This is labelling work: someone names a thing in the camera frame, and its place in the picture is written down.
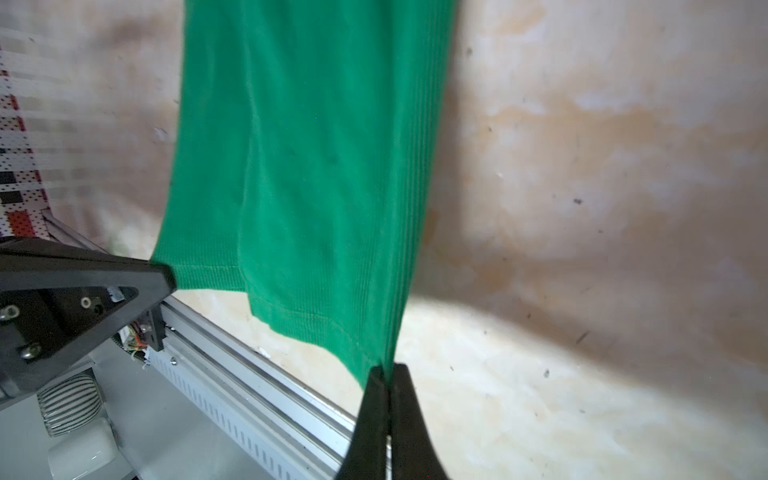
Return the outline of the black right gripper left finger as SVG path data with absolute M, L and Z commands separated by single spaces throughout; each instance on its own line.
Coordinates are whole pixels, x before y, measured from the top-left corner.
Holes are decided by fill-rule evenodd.
M 390 432 L 389 387 L 381 366 L 370 370 L 350 445 L 337 480 L 384 480 Z

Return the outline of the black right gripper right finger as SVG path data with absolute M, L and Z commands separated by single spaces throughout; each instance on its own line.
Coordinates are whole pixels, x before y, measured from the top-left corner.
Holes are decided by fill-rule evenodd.
M 392 478 L 447 480 L 448 475 L 432 445 L 410 371 L 401 363 L 393 368 L 390 422 Z

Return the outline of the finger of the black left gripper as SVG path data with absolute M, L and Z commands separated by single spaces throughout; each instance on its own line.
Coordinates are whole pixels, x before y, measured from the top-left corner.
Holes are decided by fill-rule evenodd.
M 165 265 L 2 238 L 2 407 L 37 393 L 175 289 Z

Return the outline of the green tank top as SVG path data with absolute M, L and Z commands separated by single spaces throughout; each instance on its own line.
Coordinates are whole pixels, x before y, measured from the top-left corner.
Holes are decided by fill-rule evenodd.
M 243 292 L 360 383 L 393 369 L 415 270 L 451 1 L 189 1 L 152 261 Z

